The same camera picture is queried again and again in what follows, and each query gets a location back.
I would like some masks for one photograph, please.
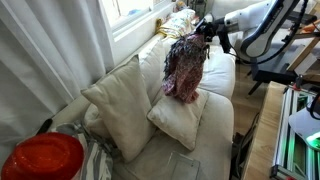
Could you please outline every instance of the throw pillow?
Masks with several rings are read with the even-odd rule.
[[[138,57],[114,69],[82,94],[98,107],[124,160],[133,160],[155,132],[146,118],[151,105]]]
[[[148,113],[148,119],[189,150],[194,150],[202,111],[208,100],[207,91],[197,89],[199,97],[185,104],[171,96],[163,96]]]
[[[157,41],[155,44],[151,43],[150,46],[144,48],[144,50],[139,53],[141,73],[151,103],[153,103],[161,88],[162,79],[164,77],[163,69],[165,58],[166,55],[161,40]]]
[[[90,134],[96,134],[105,139],[111,138],[107,127],[104,125],[103,119],[99,115],[99,110],[94,104],[90,104],[88,107],[83,118],[83,124],[84,128],[86,128]]]

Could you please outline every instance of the black cable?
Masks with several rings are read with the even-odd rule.
[[[251,63],[250,61],[248,61],[248,60],[242,59],[242,58],[239,56],[239,54],[238,54],[238,52],[236,51],[236,49],[231,45],[230,42],[229,42],[229,45],[230,45],[230,47],[234,50],[234,52],[236,53],[236,55],[231,54],[231,53],[228,53],[228,54],[233,55],[233,56],[235,56],[236,58],[238,58],[238,60],[240,61],[241,64],[246,65],[246,66],[251,66],[252,63]]]
[[[303,15],[306,12],[307,5],[308,5],[308,0],[304,0],[304,3],[302,4],[302,7],[301,7],[301,11],[299,13],[298,21],[294,23],[292,31],[291,31],[291,35],[288,36],[288,39],[286,40],[285,44],[275,54],[273,54],[272,56],[270,56],[269,58],[267,58],[265,60],[258,62],[257,64],[262,64],[262,63],[268,62],[271,59],[275,58],[290,44],[291,40],[293,39],[293,37],[295,36],[295,34],[297,33],[297,31],[300,28],[300,24],[301,24]]]
[[[317,25],[314,24],[314,22],[313,22],[312,24],[313,24],[313,26],[316,28],[316,30],[317,30],[318,32],[320,32],[320,30],[319,30],[319,28],[317,27]]]
[[[258,112],[254,116],[249,130],[247,131],[247,133],[242,138],[242,140],[241,140],[241,142],[239,144],[238,156],[237,156],[237,159],[236,159],[236,162],[235,162],[235,171],[236,171],[236,174],[237,174],[238,178],[241,177],[241,173],[240,173],[240,170],[239,170],[239,163],[240,163],[240,159],[241,159],[240,157],[241,157],[242,146],[243,146],[245,140],[248,138],[248,136],[253,133],[253,131],[254,131],[255,127],[256,127],[257,121],[258,121],[259,114],[260,114],[260,112]]]
[[[316,117],[314,115],[315,107],[316,107],[316,104],[317,104],[317,101],[318,101],[319,97],[320,97],[320,93],[318,93],[316,95],[316,97],[312,100],[312,103],[311,103],[311,106],[310,106],[310,110],[309,110],[309,113],[310,113],[311,117],[316,119],[316,120],[320,120],[320,118],[318,118],[318,117]]]
[[[230,54],[231,56],[234,56],[234,57],[236,57],[236,58],[239,59],[239,56],[237,56],[237,55],[235,55],[235,54],[232,54],[232,53],[227,53],[227,54]]]

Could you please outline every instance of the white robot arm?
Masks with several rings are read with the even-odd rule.
[[[213,29],[224,25],[228,33],[243,31],[241,52],[248,57],[260,57],[269,50],[272,38],[298,2],[299,0],[265,0],[228,13],[222,19],[212,18],[211,23]]]

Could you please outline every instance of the white couch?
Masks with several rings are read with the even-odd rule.
[[[231,44],[234,44],[236,39],[237,35],[230,35]],[[162,41],[160,44],[163,47],[160,47],[160,49],[157,47],[158,49],[155,52],[153,49],[155,44],[159,46],[159,43],[157,43],[159,40]],[[154,86],[154,84],[157,84],[156,82],[161,82],[163,72],[161,70],[155,72],[156,75],[151,74],[151,76],[150,74],[144,74],[143,69],[150,68],[153,64],[149,63],[150,61],[143,63],[141,59],[153,56],[155,61],[158,61],[158,57],[162,64],[164,55],[168,53],[173,42],[172,39],[163,39],[161,35],[156,35],[134,53],[139,54],[140,68],[152,106],[155,106],[159,99],[163,97],[160,86]],[[142,151],[132,161],[124,162],[121,155],[114,158],[112,179],[163,179],[170,155],[174,151],[200,161],[199,179],[228,179],[234,125],[234,112],[230,98],[234,85],[235,58],[224,54],[218,40],[214,39],[211,43],[210,59],[205,62],[203,78],[199,85],[199,88],[207,92],[208,99],[204,105],[197,129],[195,149],[188,150],[179,141],[157,129]],[[78,97],[56,114],[51,127],[83,119],[90,104],[85,97]]]

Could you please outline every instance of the window frame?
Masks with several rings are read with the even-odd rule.
[[[172,0],[162,0],[161,2],[157,3],[157,4],[153,4],[153,0],[152,1],[152,5],[149,6],[148,8],[131,15],[130,17],[125,18],[124,20],[122,20],[121,22],[111,26],[108,20],[108,15],[106,13],[106,9],[102,8],[102,10],[104,10],[105,15],[106,15],[106,19],[107,22],[109,24],[109,27],[111,28],[113,37],[117,37],[120,34],[124,33],[126,30],[130,29],[130,27],[134,26],[135,24],[138,24],[139,22],[147,19],[149,16],[152,15],[152,13],[155,13],[156,11],[160,10],[162,7],[167,6],[168,4],[172,3]]]

